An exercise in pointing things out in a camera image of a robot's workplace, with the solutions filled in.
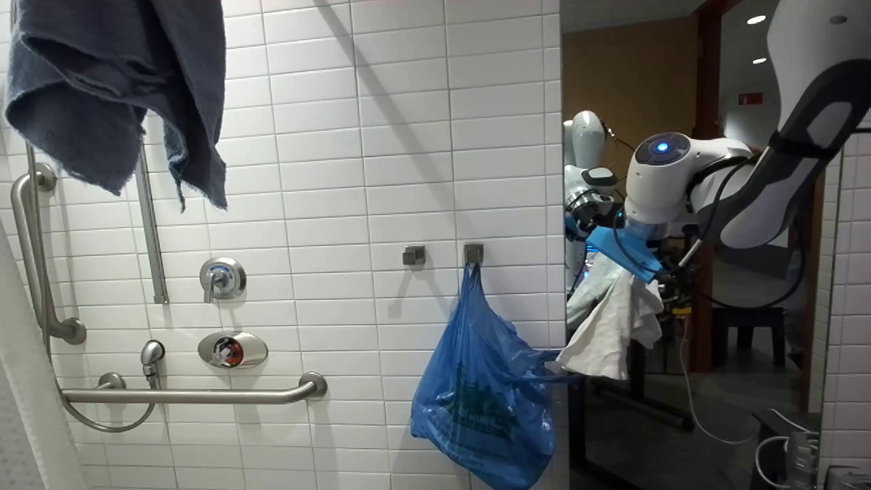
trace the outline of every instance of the white tiled wall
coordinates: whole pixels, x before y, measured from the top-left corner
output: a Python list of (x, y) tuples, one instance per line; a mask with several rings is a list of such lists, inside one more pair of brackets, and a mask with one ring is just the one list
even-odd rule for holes
[(821, 463), (871, 466), (871, 133), (846, 143), (838, 198)]
[[(91, 339), (58, 345), (58, 373), (82, 387), (119, 369), (144, 387), (140, 349), (160, 338), (170, 387), (283, 388), (325, 373), (329, 399), (164, 405), (123, 436), (72, 421), (91, 485), (480, 488), (408, 436), (408, 397), (450, 315), (466, 239), (487, 244), (496, 309), (537, 345), (563, 339), (557, 24), (557, 0), (227, 0), (231, 207), (187, 191), (187, 211), (176, 210), (151, 123), (164, 307), (151, 301), (136, 184), (111, 198), (63, 179), (46, 221), (53, 270)], [(24, 168), (23, 141), (9, 130), (6, 141), (4, 194)], [(423, 271), (401, 266), (413, 241), (429, 254)], [(248, 266), (243, 305), (202, 301), (209, 255)], [(195, 342), (216, 330), (261, 334), (270, 361), (206, 368)], [(142, 405), (84, 410), (123, 421)], [(567, 488), (563, 466), (540, 488)]]

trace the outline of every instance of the blue plastic bag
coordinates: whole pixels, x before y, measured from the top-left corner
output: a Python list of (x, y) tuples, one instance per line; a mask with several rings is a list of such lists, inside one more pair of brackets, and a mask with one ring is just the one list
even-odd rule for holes
[(496, 490), (527, 490), (552, 456), (547, 354), (533, 352), (485, 297), (469, 266), (410, 405), (410, 436), (429, 439)]

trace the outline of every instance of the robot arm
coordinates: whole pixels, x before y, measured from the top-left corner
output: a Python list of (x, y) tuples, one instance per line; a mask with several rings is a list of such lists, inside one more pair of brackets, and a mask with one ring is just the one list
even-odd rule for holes
[(721, 250), (760, 247), (782, 233), (801, 194), (871, 105), (869, 24), (869, 0), (778, 2), (767, 43), (778, 74), (782, 126), (766, 153), (755, 167), (719, 167), (747, 153), (721, 139), (649, 139), (628, 167), (628, 228), (650, 237), (657, 225), (698, 221), (706, 224), (702, 239)]

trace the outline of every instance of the metal pole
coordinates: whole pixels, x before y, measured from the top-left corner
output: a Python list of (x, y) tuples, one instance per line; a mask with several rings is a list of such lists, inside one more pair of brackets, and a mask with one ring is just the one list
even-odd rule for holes
[(164, 250), (160, 250), (160, 233), (157, 233), (157, 218), (156, 218), (156, 202), (153, 202), (153, 179), (146, 177), (144, 147), (140, 153), (136, 188), (140, 188), (140, 211), (142, 211), (142, 228), (144, 228), (146, 263), (153, 270), (156, 301), (164, 305), (170, 301), (170, 292), (165, 292)]
[(190, 392), (190, 388), (63, 388), (67, 403), (259, 403), (259, 405), (285, 405), (307, 397), (325, 397), (325, 375), (302, 375), (299, 387), (280, 392)]

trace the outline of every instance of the dark blue towel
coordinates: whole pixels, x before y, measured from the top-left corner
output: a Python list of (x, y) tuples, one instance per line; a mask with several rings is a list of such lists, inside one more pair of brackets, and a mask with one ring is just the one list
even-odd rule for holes
[(227, 207), (221, 0), (20, 0), (9, 123), (67, 173), (111, 194), (164, 116), (170, 171)]

